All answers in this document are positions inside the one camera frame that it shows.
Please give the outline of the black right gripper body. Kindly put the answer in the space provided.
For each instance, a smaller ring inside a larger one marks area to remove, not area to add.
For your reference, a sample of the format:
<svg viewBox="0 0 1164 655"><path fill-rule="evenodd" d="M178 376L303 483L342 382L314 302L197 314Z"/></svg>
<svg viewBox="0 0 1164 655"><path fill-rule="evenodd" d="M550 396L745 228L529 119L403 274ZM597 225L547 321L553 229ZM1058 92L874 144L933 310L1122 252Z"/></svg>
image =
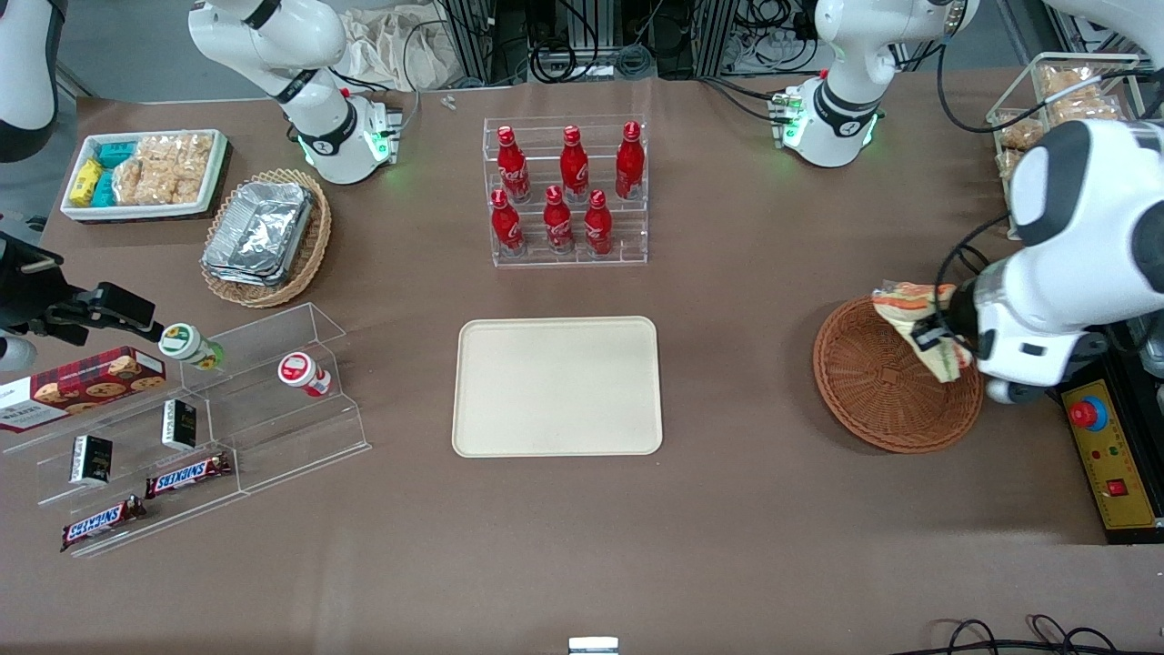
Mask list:
<svg viewBox="0 0 1164 655"><path fill-rule="evenodd" d="M88 328L76 323L86 316L81 297L86 290L66 282L63 259L3 233L1 257L1 328L23 336L28 333L84 346Z"/></svg>

